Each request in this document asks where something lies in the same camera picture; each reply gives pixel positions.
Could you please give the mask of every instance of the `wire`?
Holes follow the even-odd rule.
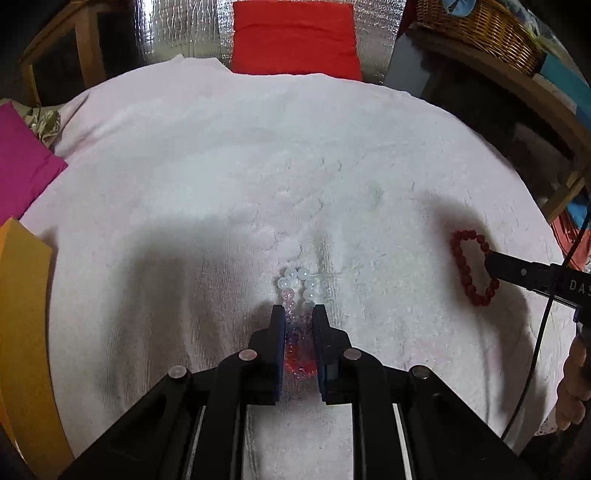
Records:
[[[583,225],[581,225],[581,228],[579,230],[579,234],[577,235],[577,238],[574,240],[573,245],[570,247],[569,253],[566,255],[566,257],[564,257],[564,261],[562,262],[563,267],[569,266],[569,263],[570,263],[571,259],[573,258],[573,255],[576,252],[577,247],[579,246],[579,244],[581,243],[581,240],[583,239],[583,234],[585,233],[585,230],[587,229],[587,226],[589,225],[589,220],[591,220],[591,210],[589,210],[590,207],[591,207],[591,197],[589,198],[589,202],[587,204],[587,214],[585,215],[585,220],[583,220]],[[525,380],[525,385],[523,387],[523,391],[521,392],[521,396],[519,397],[519,401],[517,402],[517,405],[515,406],[515,410],[513,411],[513,415],[511,415],[511,418],[509,419],[509,423],[507,424],[507,427],[505,428],[503,435],[501,435],[501,440],[505,440],[505,438],[507,437],[507,434],[511,430],[511,427],[515,423],[515,419],[517,418],[517,415],[519,415],[519,411],[521,409],[521,406],[523,405],[523,402],[525,401],[525,397],[527,396],[527,391],[530,388],[531,381],[534,378],[535,365],[538,362],[538,354],[540,353],[540,347],[542,345],[542,337],[544,335],[544,329],[546,328],[546,323],[548,323],[548,316],[550,315],[550,309],[552,308],[552,303],[554,301],[554,286],[553,285],[550,285],[550,292],[549,293],[550,293],[550,296],[548,297],[548,302],[546,303],[544,315],[542,315],[542,321],[540,322],[540,329],[538,331],[538,337],[535,340],[534,356],[531,359],[530,371],[527,374],[527,379]]]

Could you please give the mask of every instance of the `pink pillow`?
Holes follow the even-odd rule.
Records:
[[[20,218],[66,167],[10,102],[0,106],[0,225],[11,216]]]

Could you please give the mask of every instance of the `red cushion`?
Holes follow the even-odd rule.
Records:
[[[353,5],[247,0],[233,3],[232,71],[325,73],[361,80]]]
[[[10,102],[0,106],[0,225],[11,216],[20,218],[66,167]]]

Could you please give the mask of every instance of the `brown woven basket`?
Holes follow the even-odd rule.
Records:
[[[426,28],[460,40],[532,76],[543,53],[527,30],[496,0],[476,0],[467,17],[454,17],[441,0],[418,0],[417,21]]]

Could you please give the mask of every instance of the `metal screw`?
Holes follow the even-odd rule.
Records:
[[[257,355],[258,353],[256,350],[253,350],[252,348],[245,348],[238,354],[238,358],[240,360],[244,360],[245,362],[250,362],[251,360],[254,360]]]
[[[416,367],[413,367],[413,375],[421,380],[425,380],[431,375],[431,369],[424,365],[417,365]]]
[[[347,348],[347,350],[343,352],[343,356],[347,360],[359,360],[361,358],[361,352],[356,348]]]
[[[182,365],[175,365],[168,370],[168,376],[175,380],[183,378],[185,375],[187,375],[187,369]]]

